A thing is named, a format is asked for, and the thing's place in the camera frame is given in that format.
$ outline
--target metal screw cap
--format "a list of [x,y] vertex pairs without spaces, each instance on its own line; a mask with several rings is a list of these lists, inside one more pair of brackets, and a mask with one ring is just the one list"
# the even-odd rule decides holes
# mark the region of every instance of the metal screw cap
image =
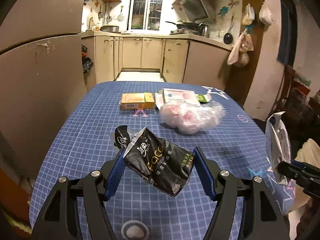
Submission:
[[67,178],[65,177],[65,176],[62,176],[62,177],[60,177],[59,179],[58,179],[58,181],[60,182],[60,183],[63,183],[63,182],[65,182],[67,180]]
[[254,181],[260,183],[260,182],[262,182],[262,178],[259,176],[255,176]]
[[221,174],[221,176],[223,176],[223,177],[228,177],[228,176],[230,175],[230,172],[229,172],[229,171],[226,171],[226,170],[222,170],[222,171],[220,171],[220,174]]
[[100,175],[100,171],[93,171],[91,172],[91,176],[98,177]]

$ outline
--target floor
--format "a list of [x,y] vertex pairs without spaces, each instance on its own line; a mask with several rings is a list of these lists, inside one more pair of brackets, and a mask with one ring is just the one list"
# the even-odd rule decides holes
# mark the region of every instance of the floor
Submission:
[[295,240],[297,237],[297,225],[300,223],[300,218],[304,213],[304,206],[291,211],[289,213],[290,221],[290,240]]
[[116,81],[164,82],[159,72],[121,72]]

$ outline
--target black tissue package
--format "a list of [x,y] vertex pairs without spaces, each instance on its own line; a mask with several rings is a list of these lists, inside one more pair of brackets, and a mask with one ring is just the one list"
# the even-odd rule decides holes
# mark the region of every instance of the black tissue package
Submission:
[[130,135],[132,135],[132,133],[129,134],[127,125],[118,126],[115,133],[112,134],[112,137],[114,137],[114,146],[118,149],[126,148],[131,141],[132,136]]
[[145,182],[175,197],[188,181],[194,156],[193,152],[157,137],[145,127],[133,135],[124,162]]

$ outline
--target window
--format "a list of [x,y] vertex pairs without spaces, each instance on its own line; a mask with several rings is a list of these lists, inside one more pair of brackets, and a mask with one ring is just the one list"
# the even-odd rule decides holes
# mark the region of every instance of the window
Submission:
[[160,28],[162,0],[131,0],[128,30]]
[[292,0],[281,1],[281,39],[278,61],[293,66],[297,47],[297,12]]

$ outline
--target yellow box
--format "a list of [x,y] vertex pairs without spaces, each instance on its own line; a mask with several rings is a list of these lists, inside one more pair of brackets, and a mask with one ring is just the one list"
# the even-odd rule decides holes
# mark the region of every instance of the yellow box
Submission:
[[122,94],[121,110],[153,109],[155,100],[152,93]]

